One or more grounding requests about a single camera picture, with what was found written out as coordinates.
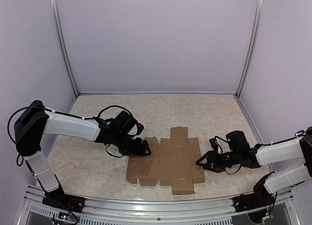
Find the brown cardboard box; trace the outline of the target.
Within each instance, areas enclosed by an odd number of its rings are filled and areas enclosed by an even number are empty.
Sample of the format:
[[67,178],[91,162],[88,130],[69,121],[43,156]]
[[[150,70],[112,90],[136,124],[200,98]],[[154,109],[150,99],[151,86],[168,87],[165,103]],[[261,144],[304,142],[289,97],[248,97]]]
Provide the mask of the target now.
[[199,139],[188,137],[187,127],[172,127],[170,138],[147,139],[151,155],[130,156],[126,179],[141,186],[170,186],[174,195],[194,194],[194,184],[204,183],[202,167],[196,165],[201,157]]

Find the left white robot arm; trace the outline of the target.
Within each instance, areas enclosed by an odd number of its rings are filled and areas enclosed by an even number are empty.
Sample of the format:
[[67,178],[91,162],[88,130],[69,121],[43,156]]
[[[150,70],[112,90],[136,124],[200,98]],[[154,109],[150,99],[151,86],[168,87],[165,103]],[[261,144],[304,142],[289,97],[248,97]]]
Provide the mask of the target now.
[[52,172],[47,156],[57,136],[80,138],[105,147],[115,146],[120,157],[150,156],[148,141],[139,137],[144,126],[132,113],[123,108],[114,118],[81,117],[53,110],[40,100],[15,112],[21,115],[14,123],[16,150],[26,161],[41,188],[49,193],[49,200],[62,208],[68,204],[68,196],[61,192],[61,184]]

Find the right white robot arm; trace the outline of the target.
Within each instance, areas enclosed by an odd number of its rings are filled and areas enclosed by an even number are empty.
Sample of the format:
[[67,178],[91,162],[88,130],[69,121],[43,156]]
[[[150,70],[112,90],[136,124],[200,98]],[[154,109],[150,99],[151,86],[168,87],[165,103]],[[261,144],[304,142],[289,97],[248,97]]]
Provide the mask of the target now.
[[294,160],[280,171],[261,178],[253,188],[249,202],[253,207],[260,207],[277,191],[296,186],[312,178],[312,129],[308,127],[295,133],[294,137],[271,142],[258,143],[250,147],[243,131],[228,133],[224,142],[229,151],[224,152],[219,145],[220,138],[209,140],[212,150],[196,161],[196,165],[215,173],[225,172],[234,165],[256,169],[279,162]]

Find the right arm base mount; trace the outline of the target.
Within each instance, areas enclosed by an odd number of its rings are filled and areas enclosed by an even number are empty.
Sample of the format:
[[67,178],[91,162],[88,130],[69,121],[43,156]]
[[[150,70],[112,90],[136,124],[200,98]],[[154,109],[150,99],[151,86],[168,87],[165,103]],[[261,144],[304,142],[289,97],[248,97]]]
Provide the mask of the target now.
[[257,184],[253,188],[253,193],[233,197],[233,203],[236,212],[243,212],[272,205],[274,195],[269,193],[263,184]]

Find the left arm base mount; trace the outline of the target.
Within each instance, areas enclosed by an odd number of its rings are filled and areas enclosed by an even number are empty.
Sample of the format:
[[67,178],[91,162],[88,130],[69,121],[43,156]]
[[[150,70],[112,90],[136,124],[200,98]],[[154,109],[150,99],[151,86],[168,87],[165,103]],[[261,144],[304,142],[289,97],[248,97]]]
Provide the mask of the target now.
[[66,194],[61,185],[51,192],[47,192],[45,189],[43,189],[43,191],[44,198],[42,203],[44,205],[77,213],[81,213],[84,208],[86,199],[84,197]]

